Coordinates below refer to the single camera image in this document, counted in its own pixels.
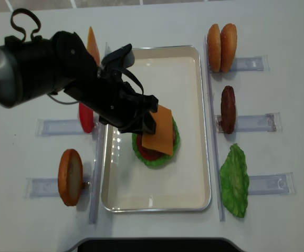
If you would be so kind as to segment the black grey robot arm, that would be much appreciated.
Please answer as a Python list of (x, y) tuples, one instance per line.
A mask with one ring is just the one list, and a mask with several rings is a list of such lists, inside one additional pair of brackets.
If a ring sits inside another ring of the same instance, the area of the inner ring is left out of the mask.
[(63, 91), (121, 133), (155, 134), (152, 113), (158, 99), (122, 80), (137, 81), (129, 71), (133, 64), (131, 44), (109, 53), (98, 66), (76, 33), (59, 31), (51, 39), (29, 42), (9, 36), (0, 46), (0, 105), (12, 108)]

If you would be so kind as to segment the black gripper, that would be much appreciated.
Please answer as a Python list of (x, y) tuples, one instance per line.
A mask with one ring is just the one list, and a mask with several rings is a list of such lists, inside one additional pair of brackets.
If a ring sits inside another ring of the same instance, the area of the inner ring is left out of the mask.
[(114, 68), (98, 78), (76, 79), (64, 92), (99, 115), (100, 122), (110, 124), (121, 133), (155, 134), (156, 122), (151, 112), (158, 111), (154, 95), (137, 93), (121, 75), (131, 79), (142, 91), (143, 86), (127, 69)]

